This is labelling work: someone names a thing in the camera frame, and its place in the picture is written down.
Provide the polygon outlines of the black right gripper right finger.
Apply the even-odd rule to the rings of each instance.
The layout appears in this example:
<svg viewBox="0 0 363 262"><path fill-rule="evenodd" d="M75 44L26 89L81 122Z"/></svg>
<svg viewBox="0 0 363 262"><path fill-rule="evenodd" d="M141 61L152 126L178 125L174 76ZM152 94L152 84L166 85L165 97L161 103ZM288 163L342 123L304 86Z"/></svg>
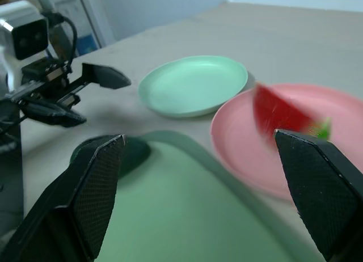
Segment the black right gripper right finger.
<svg viewBox="0 0 363 262"><path fill-rule="evenodd" d="M326 262L363 262L363 174L331 142L281 129L275 141L293 202Z"/></svg>

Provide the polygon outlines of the pink plate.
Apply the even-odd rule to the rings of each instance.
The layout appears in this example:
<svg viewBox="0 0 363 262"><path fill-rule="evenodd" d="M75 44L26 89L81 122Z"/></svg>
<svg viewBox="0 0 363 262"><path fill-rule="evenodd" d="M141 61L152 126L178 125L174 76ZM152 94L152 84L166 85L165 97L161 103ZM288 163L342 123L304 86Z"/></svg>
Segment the pink plate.
<svg viewBox="0 0 363 262"><path fill-rule="evenodd" d="M286 83L272 87L299 105L330 118L330 141L363 173L363 100L322 86ZM218 159L237 179L268 195L292 201L276 149L256 130L251 90L232 98L217 111L210 134Z"/></svg>

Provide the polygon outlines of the black upright panel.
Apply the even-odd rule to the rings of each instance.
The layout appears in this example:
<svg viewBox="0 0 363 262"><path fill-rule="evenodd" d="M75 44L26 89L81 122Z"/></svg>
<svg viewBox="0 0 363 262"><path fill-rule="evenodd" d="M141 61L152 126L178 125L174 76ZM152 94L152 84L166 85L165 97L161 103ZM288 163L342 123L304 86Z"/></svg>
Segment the black upright panel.
<svg viewBox="0 0 363 262"><path fill-rule="evenodd" d="M23 166L19 111L0 100L0 237L23 219Z"/></svg>

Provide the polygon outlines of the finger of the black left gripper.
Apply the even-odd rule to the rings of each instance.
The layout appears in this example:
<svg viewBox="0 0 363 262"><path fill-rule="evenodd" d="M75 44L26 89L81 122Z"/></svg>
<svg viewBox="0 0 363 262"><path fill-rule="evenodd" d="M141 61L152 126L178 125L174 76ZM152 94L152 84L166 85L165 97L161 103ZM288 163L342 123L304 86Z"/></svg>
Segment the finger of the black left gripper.
<svg viewBox="0 0 363 262"><path fill-rule="evenodd" d="M96 83L100 87L117 90L130 86L131 80L122 72L110 66L82 64L82 78L88 83Z"/></svg>
<svg viewBox="0 0 363 262"><path fill-rule="evenodd" d="M31 120L64 128L75 127L87 121L67 106L45 99L26 99L20 103L20 110Z"/></svg>

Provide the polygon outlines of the mint green plate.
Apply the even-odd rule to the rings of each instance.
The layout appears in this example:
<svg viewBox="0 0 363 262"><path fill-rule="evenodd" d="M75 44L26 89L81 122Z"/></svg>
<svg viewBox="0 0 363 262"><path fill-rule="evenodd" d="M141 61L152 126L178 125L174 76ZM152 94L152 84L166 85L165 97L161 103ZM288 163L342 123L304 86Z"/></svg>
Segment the mint green plate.
<svg viewBox="0 0 363 262"><path fill-rule="evenodd" d="M167 117L196 117L216 111L243 91L244 65L222 56L190 56L151 71L138 85L141 102Z"/></svg>

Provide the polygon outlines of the white cabinet with blue label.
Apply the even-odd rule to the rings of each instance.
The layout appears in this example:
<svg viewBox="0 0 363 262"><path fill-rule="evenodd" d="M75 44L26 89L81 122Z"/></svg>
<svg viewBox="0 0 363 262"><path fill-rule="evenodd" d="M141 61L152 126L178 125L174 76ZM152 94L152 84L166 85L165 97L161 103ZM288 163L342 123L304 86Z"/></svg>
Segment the white cabinet with blue label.
<svg viewBox="0 0 363 262"><path fill-rule="evenodd" d="M76 54L82 56L113 44L116 39L101 0L39 0L43 9L56 10L74 23Z"/></svg>

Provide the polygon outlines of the red watermelon slice toy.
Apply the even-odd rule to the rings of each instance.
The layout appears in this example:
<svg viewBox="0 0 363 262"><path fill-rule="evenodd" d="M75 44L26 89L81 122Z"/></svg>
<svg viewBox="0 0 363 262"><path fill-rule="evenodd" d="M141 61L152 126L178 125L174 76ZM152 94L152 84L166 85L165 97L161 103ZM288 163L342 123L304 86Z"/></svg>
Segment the red watermelon slice toy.
<svg viewBox="0 0 363 262"><path fill-rule="evenodd" d="M267 148L277 152L275 131L282 129L325 141L331 137L331 120L313 109L283 96L271 86L258 83L252 93L256 130Z"/></svg>

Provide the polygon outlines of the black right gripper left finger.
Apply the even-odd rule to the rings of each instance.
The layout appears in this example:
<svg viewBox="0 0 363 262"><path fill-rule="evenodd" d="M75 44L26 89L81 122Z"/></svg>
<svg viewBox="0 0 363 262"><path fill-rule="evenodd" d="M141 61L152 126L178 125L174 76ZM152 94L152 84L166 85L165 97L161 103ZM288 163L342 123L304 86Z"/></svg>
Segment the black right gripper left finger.
<svg viewBox="0 0 363 262"><path fill-rule="evenodd" d="M94 262L115 204L123 135L83 144L46 187L0 253L0 262Z"/></svg>

